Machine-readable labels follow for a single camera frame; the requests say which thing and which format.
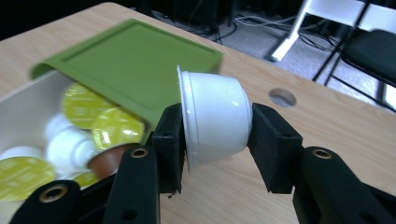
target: green lid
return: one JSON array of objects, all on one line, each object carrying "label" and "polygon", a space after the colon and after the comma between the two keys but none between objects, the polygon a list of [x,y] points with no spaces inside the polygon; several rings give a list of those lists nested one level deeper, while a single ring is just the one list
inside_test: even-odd
[{"label": "green lid", "polygon": [[177,66],[215,73],[221,53],[137,20],[128,20],[35,67],[56,69],[131,110],[155,130],[163,110],[180,103]]}]

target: table surface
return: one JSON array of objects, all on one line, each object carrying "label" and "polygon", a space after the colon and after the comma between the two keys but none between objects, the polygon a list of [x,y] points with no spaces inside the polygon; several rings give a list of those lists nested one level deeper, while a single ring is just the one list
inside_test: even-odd
[{"label": "table surface", "polygon": [[[219,72],[237,77],[250,102],[276,109],[303,137],[304,147],[338,153],[359,179],[396,195],[396,116],[269,63],[112,3],[89,8],[0,42],[0,96],[29,83],[32,67],[122,21],[136,18],[223,53]],[[293,107],[274,104],[273,89],[290,91]],[[161,196],[162,223],[298,223],[291,195],[267,193],[248,150],[184,172],[182,192]],[[7,223],[18,203],[0,203]]]}]

